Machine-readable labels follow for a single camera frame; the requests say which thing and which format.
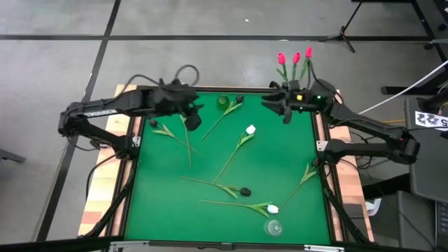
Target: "black stand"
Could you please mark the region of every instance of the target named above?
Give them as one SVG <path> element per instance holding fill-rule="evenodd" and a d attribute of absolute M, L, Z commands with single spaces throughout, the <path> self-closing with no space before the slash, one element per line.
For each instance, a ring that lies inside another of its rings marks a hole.
<path fill-rule="evenodd" d="M 353 48 L 353 46 L 351 46 L 350 41 L 348 40 L 348 38 L 345 36 L 345 31 L 347 30 L 347 27 L 350 25 L 350 22 L 353 20 L 353 18 L 355 17 L 356 13 L 359 10 L 359 7 L 361 7 L 361 4 L 363 3 L 363 1 L 359 1 L 358 6 L 356 7 L 356 10 L 353 12 L 353 14 L 351 14 L 351 17 L 349 19 L 349 21 L 347 22 L 346 25 L 341 27 L 341 30 L 339 31 L 338 34 L 334 34 L 331 36 L 328 36 L 322 40 L 320 40 L 319 42 L 325 42 L 325 41 L 332 41 L 332 40 L 338 40 L 338 41 L 345 41 L 345 43 L 347 44 L 347 46 L 349 47 L 350 51 L 352 53 L 355 53 L 355 48 Z"/>
<path fill-rule="evenodd" d="M 14 162 L 23 163 L 25 162 L 24 157 L 20 157 L 14 153 L 10 153 L 9 151 L 0 149 L 0 160 L 11 160 Z"/>

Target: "white cable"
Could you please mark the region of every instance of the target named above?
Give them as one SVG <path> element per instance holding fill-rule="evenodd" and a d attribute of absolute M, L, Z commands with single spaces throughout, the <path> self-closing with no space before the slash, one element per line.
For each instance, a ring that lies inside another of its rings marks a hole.
<path fill-rule="evenodd" d="M 442 63 L 440 66 L 438 66 L 436 69 L 432 70 L 432 71 L 431 71 L 430 73 L 428 73 L 425 77 L 421 78 L 419 81 L 417 81 L 416 83 L 412 84 L 411 86 L 409 86 L 409 87 L 406 88 L 405 90 L 399 92 L 398 94 L 396 94 L 396 95 L 394 95 L 394 96 L 392 96 L 392 97 L 390 97 L 390 98 L 388 98 L 388 99 L 385 99 L 384 101 L 378 103 L 377 105 L 374 105 L 374 106 L 372 106 L 372 107 L 370 107 L 370 108 L 368 108 L 368 109 L 366 109 L 366 110 L 360 112 L 359 114 L 363 114 L 363 113 L 365 113 L 365 112 L 367 112 L 367 111 L 369 111 L 369 110 L 372 110 L 372 109 L 374 109 L 374 108 L 376 108 L 376 107 L 378 107 L 378 106 L 381 106 L 382 104 L 385 104 L 386 102 L 388 102 L 388 101 L 390 101 L 390 100 L 392 100 L 392 99 L 394 99 L 394 98 L 396 98 L 396 97 L 399 97 L 400 95 L 402 95 L 402 94 L 405 93 L 406 91 L 410 90 L 411 88 L 415 87 L 416 85 L 422 83 L 424 80 L 426 80 L 427 78 L 429 78 L 430 76 L 432 76 L 436 71 L 438 71 L 439 69 L 441 69 L 441 68 L 442 68 L 444 65 L 446 65 L 446 64 L 448 64 L 448 61 L 443 62 L 443 63 Z"/>

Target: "green glass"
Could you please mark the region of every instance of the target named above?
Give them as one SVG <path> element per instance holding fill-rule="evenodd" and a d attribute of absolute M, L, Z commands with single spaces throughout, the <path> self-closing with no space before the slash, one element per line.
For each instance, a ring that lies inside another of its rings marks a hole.
<path fill-rule="evenodd" d="M 230 105 L 229 97 L 227 95 L 218 96 L 216 100 L 216 105 L 219 110 L 225 111 Z"/>

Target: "tripod stand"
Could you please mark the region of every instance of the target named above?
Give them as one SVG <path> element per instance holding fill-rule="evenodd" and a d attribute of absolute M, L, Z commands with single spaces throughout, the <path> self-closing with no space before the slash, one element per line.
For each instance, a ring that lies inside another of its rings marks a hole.
<path fill-rule="evenodd" d="M 348 38 L 345 36 L 345 30 L 347 30 L 347 27 L 350 25 L 350 22 L 353 20 L 353 18 L 355 17 L 356 13 L 359 10 L 359 7 L 361 7 L 361 4 L 363 3 L 363 1 L 359 1 L 358 6 L 356 7 L 356 10 L 353 12 L 353 14 L 351 14 L 351 17 L 349 19 L 349 21 L 347 22 L 346 25 L 341 27 L 341 30 L 339 31 L 338 34 L 334 34 L 331 36 L 328 36 L 322 40 L 320 40 L 319 42 L 325 42 L 325 41 L 331 41 L 331 40 L 343 40 L 345 41 L 345 43 L 347 44 L 347 46 L 349 47 L 350 51 L 352 53 L 355 53 L 355 48 L 353 48 L 353 46 L 351 46 L 350 41 L 348 40 Z"/>

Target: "clear glass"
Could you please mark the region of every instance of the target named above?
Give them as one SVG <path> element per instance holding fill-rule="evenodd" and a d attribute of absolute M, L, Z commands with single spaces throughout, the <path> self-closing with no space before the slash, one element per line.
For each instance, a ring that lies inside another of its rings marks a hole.
<path fill-rule="evenodd" d="M 271 236 L 279 236 L 283 228 L 278 220 L 269 220 L 265 223 L 265 232 Z"/>

